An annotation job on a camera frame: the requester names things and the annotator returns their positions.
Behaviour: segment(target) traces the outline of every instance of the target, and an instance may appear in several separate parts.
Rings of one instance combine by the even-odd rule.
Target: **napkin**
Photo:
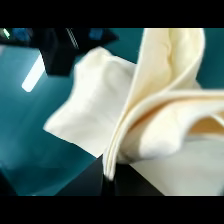
[[[224,91],[199,89],[195,81],[204,48],[202,28],[146,28],[137,65],[91,50],[44,129],[96,157],[103,153],[110,180],[117,162],[163,160],[186,136],[222,140]]]

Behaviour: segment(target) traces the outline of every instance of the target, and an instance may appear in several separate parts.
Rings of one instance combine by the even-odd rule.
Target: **towel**
[[[224,91],[196,82],[204,48],[202,28],[146,28],[137,65],[91,50],[75,67],[69,99],[44,129],[103,154],[110,180],[117,162],[161,161],[180,151],[186,136],[222,141]]]

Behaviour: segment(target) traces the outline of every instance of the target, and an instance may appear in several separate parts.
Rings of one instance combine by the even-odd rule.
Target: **folded fabric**
[[[173,154],[187,135],[222,138],[224,91],[198,90],[195,81],[204,48],[201,28],[147,28],[136,66],[102,48],[90,51],[44,129],[96,157],[104,153],[110,180],[117,162]]]

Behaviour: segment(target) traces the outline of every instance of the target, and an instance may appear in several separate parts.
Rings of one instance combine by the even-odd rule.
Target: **teal surface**
[[[120,40],[106,48],[136,63],[143,28],[112,30]],[[223,88],[224,29],[206,28],[205,33],[198,81],[204,88]],[[25,92],[21,85],[38,54],[7,47],[0,55],[0,168],[19,195],[54,195],[95,160],[43,130],[49,116],[68,98],[73,75],[44,74],[32,92]]]

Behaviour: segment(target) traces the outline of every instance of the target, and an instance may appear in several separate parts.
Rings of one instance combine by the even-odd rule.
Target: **white cloth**
[[[212,141],[214,136],[221,141],[224,91],[195,90],[204,47],[201,28],[148,28],[136,67],[102,48],[90,51],[76,65],[76,83],[68,101],[44,129],[96,157],[104,153],[104,174],[111,180],[116,162],[160,158],[151,163],[156,164],[151,169],[158,169],[157,164],[167,161],[164,156],[184,147],[187,134],[205,138],[211,133]],[[219,168],[220,181],[224,156]],[[172,192],[156,187],[166,195]]]

